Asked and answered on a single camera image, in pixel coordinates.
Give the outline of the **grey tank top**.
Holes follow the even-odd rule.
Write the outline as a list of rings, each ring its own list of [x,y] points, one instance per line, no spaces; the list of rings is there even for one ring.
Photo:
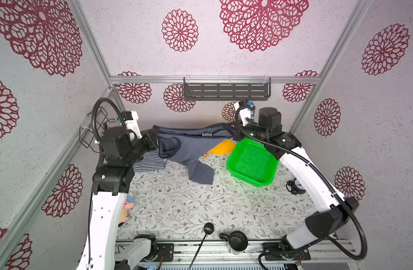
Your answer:
[[[201,129],[174,129],[153,126],[158,131],[159,156],[186,166],[189,180],[212,185],[214,169],[199,158],[233,137],[234,128],[225,123]]]

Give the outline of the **green plastic basket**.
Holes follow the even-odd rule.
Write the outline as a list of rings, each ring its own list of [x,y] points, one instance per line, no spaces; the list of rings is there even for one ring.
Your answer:
[[[262,187],[273,182],[278,164],[263,144],[245,138],[236,144],[227,160],[227,169],[238,180]]]

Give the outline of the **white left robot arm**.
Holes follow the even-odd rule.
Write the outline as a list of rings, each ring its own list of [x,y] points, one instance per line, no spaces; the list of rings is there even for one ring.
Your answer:
[[[126,127],[112,127],[98,136],[99,162],[92,180],[88,235],[77,268],[79,270],[133,270],[146,258],[154,257],[152,236],[141,236],[116,254],[116,234],[134,177],[133,166],[148,151],[158,149],[155,129],[137,136]]]

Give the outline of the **blue white striped tank top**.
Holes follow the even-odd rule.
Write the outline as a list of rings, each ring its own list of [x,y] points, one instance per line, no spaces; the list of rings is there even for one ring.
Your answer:
[[[167,166],[167,160],[159,156],[159,151],[149,151],[144,154],[142,160],[133,165],[135,172],[161,171]]]

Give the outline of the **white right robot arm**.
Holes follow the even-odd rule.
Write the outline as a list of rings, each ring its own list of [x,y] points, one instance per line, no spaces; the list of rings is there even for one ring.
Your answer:
[[[331,240],[331,234],[347,221],[355,224],[365,248],[366,237],[355,216],[358,200],[335,188],[310,160],[300,141],[292,133],[282,130],[280,112],[275,108],[262,108],[256,123],[253,121],[254,105],[240,102],[235,105],[235,110],[234,138],[242,142],[255,142],[266,150],[295,176],[295,180],[290,182],[291,192],[304,191],[315,206],[315,213],[282,238],[283,249],[296,251],[322,240]]]

